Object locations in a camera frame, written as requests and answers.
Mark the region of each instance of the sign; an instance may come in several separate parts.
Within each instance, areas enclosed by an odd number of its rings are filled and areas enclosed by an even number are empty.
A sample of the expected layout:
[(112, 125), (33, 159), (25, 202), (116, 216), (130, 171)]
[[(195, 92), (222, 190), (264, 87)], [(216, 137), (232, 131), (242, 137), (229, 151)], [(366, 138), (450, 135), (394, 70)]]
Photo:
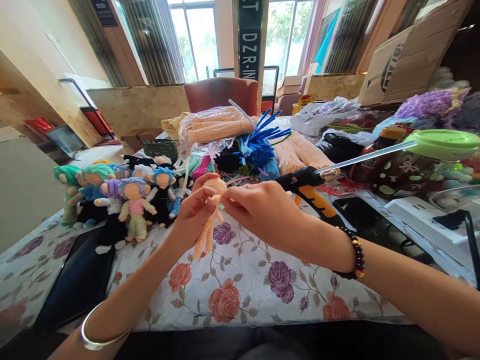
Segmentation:
[(259, 80), (262, 0), (238, 0), (240, 77)]
[(104, 28), (117, 27), (117, 20), (115, 20), (114, 13), (110, 8), (108, 0), (90, 0), (93, 9)]

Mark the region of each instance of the chair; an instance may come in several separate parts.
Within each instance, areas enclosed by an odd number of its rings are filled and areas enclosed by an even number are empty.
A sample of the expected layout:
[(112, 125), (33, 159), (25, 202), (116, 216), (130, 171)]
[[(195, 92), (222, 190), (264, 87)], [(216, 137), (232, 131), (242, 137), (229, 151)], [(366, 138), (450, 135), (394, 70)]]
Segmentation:
[(237, 103), (248, 115), (257, 115), (259, 83), (236, 77), (213, 77), (184, 85), (192, 113)]

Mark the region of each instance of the hand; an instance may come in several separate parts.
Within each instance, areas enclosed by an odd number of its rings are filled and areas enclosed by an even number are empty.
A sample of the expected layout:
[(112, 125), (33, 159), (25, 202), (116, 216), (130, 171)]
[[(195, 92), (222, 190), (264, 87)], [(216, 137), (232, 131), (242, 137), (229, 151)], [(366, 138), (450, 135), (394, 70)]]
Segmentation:
[(217, 206), (211, 197), (218, 195), (218, 192), (203, 184), (209, 179), (218, 177), (216, 173), (207, 173), (199, 177), (193, 187), (192, 195), (182, 201), (173, 229), (167, 239), (175, 248), (175, 256), (181, 257), (195, 245), (203, 223), (215, 212)]

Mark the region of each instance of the woven basket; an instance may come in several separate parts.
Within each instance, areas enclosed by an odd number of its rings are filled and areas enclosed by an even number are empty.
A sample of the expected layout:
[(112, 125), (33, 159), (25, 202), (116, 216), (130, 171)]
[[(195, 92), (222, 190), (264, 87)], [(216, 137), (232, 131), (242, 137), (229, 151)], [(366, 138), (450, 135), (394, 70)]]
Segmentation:
[(155, 139), (143, 142), (143, 151), (145, 155), (152, 158), (165, 155), (175, 163), (179, 158), (177, 143), (171, 139)]

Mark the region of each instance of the bottle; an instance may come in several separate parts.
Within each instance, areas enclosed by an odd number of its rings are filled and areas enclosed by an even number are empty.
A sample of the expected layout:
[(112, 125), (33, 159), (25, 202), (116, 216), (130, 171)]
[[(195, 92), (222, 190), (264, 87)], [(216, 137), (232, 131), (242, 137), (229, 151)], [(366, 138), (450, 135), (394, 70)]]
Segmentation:
[[(403, 138), (405, 129), (396, 126), (387, 126), (380, 131), (379, 137), (369, 146), (365, 146), (360, 153), (360, 156), (373, 153), (377, 150), (388, 148), (395, 145), (398, 139)], [(353, 165), (350, 169), (350, 179), (357, 183), (367, 183), (371, 177), (377, 162), (378, 157), (371, 158)]]

